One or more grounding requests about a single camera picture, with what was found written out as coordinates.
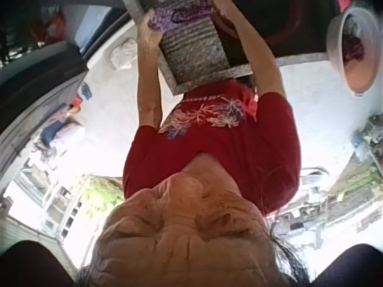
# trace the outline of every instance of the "embroidered flower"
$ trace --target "embroidered flower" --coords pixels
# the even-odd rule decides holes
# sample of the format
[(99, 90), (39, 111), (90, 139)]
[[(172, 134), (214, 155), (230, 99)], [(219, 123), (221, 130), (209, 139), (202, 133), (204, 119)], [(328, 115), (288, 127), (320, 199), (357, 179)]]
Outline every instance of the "embroidered flower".
[(175, 110), (163, 123), (160, 133), (168, 133), (168, 139), (175, 139), (178, 135), (185, 135), (192, 124), (209, 123), (212, 127), (238, 127), (239, 120), (245, 118), (243, 103), (239, 99), (227, 99), (225, 102), (212, 105), (201, 104), (199, 109), (182, 111), (182, 105)]
[(226, 115), (219, 115), (217, 118), (208, 118), (207, 121), (211, 123), (212, 127), (238, 127), (239, 120), (237, 117), (230, 117)]

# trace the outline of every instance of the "woman's arm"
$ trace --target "woman's arm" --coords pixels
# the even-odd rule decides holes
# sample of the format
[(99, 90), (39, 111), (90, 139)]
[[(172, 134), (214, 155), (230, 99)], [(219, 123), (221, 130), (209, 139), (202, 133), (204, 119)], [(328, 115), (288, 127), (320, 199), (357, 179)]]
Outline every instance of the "woman's arm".
[(214, 0), (222, 15), (235, 26), (246, 57), (253, 70), (259, 96), (276, 92), (285, 96), (282, 76), (267, 43), (232, 0)]
[(148, 27), (154, 11), (138, 26), (138, 117), (139, 126), (159, 130), (162, 121), (161, 88), (158, 74), (159, 43), (162, 34)]

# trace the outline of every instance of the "tree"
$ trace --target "tree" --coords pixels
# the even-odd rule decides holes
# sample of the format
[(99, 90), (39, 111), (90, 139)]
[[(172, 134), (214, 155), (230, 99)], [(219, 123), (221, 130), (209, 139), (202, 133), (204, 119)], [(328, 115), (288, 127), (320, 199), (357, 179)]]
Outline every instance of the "tree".
[(81, 202), (88, 205), (92, 216), (110, 212), (123, 203), (123, 190), (121, 185), (111, 178), (94, 176), (83, 192)]

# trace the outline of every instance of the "purple cloth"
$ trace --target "purple cloth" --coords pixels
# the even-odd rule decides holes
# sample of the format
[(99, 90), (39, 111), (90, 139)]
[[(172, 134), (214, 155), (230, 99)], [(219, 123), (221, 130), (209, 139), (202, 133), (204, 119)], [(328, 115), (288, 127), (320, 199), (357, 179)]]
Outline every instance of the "purple cloth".
[(156, 31), (172, 32), (187, 24), (210, 17), (211, 9), (211, 0), (195, 0), (192, 5), (174, 10), (158, 8), (148, 25)]

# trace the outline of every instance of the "red shirt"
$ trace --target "red shirt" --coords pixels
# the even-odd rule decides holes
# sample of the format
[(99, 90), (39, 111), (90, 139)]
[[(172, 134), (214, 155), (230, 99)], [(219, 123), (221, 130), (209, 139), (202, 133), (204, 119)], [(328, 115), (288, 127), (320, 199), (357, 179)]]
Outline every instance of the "red shirt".
[(124, 168), (125, 197), (182, 171), (199, 153), (215, 157), (263, 214), (281, 208), (298, 189), (300, 146), (291, 106), (278, 93), (257, 104), (250, 89), (225, 80), (185, 94), (158, 132), (138, 129)]

